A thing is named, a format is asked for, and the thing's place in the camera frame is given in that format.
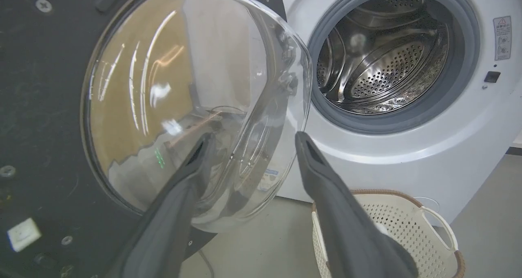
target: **beige laundry basket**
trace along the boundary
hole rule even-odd
[[[455,234],[438,213],[398,191],[354,190],[351,192],[370,218],[386,226],[390,237],[411,254],[419,270],[419,278],[464,276],[464,259],[458,250]],[[442,223],[449,235],[451,245],[446,245],[440,238],[425,218],[426,214],[432,215]],[[312,221],[317,266],[321,278],[331,278],[315,204],[312,206]]]

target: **front-loading washing machine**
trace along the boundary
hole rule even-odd
[[[522,128],[521,0],[283,0],[314,63],[306,132],[350,188],[452,221]],[[294,164],[280,196],[311,201]]]
[[[100,277],[204,133],[187,256],[278,191],[310,201],[292,166],[305,126],[348,187],[448,220],[522,126],[520,0],[0,6],[0,224],[38,233],[1,243],[7,276]]]

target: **washing machine door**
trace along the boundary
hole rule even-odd
[[[210,183],[192,224],[221,232],[275,196],[310,105],[311,59],[255,0],[131,1],[93,53],[88,153],[121,202],[145,211],[204,133]]]
[[[5,235],[0,275],[101,277],[204,133],[216,152],[186,256],[272,200],[311,61],[282,1],[262,1],[278,14],[256,0],[0,2],[0,225],[40,233],[23,247]]]

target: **stainless steel drum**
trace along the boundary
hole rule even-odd
[[[317,61],[317,83],[337,107],[387,113],[419,99],[446,62],[449,30],[425,0],[370,0],[332,30]]]

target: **floor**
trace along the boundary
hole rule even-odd
[[[451,224],[466,277],[519,278],[522,273],[522,156],[505,155]],[[218,234],[187,259],[181,278],[319,278],[310,204],[276,198],[258,217]]]

